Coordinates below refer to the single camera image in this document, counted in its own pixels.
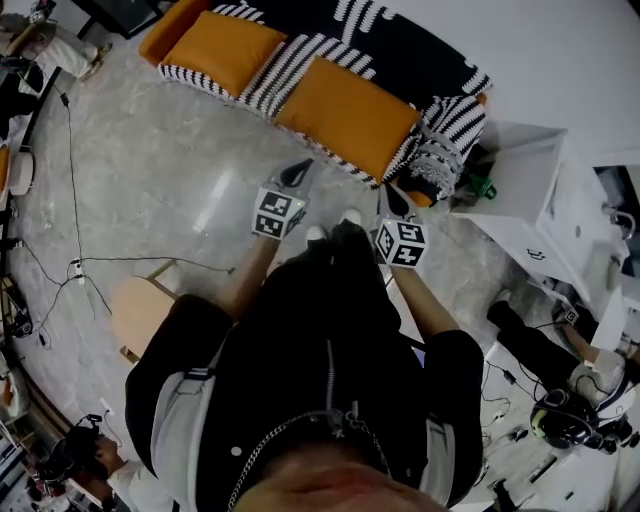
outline gray floor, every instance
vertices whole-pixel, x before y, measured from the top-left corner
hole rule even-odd
[[[251,113],[186,86],[163,83],[138,56],[139,39],[116,39],[104,68],[87,83],[68,77],[58,82],[71,101],[84,256],[178,256],[233,267],[253,240],[250,219],[257,188],[275,166],[310,153]],[[13,225],[13,234],[26,240],[58,281],[78,256],[68,137],[67,112],[51,95],[32,139],[35,184],[18,199],[20,217]],[[283,243],[277,261],[303,249],[305,227],[330,227],[348,206],[361,209],[373,227],[376,194],[327,165],[312,189],[303,226]],[[517,291],[527,318],[547,321],[549,305],[525,284],[524,273],[473,224],[446,210],[439,205],[422,212],[429,252],[420,273],[483,350],[495,341],[484,314],[504,285]],[[38,324],[58,287],[45,279],[26,250],[13,251],[10,264]],[[159,264],[85,265],[109,302],[121,280],[148,274]],[[182,263],[171,273],[167,286],[208,298],[227,278],[225,272]],[[393,286],[390,293],[406,319],[403,329],[415,335]],[[83,288],[71,282],[63,288],[41,332],[50,341],[49,350],[35,335],[17,343],[28,372],[71,421],[104,412],[99,403],[104,398],[116,413],[110,425],[132,454],[123,421],[130,365],[117,353],[110,316],[90,284]]]

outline white cabinet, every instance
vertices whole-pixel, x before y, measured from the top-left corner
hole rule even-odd
[[[602,212],[607,195],[577,158],[566,133],[491,155],[498,194],[453,214],[475,222],[525,270],[571,284],[596,318],[617,286],[628,249]]]

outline wooden stool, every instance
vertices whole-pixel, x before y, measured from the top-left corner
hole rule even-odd
[[[122,344],[120,353],[132,363],[140,360],[176,301],[176,295],[156,281],[175,264],[170,260],[146,278],[130,277],[116,289],[113,330]]]

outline green object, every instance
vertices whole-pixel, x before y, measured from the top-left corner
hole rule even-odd
[[[493,186],[493,181],[488,176],[477,176],[472,173],[469,176],[469,184],[473,193],[478,197],[493,199],[498,194],[496,187]]]

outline sofa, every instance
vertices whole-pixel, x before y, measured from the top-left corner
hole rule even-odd
[[[489,77],[370,0],[179,0],[139,48],[162,78],[289,131],[372,189],[450,196],[485,123]]]

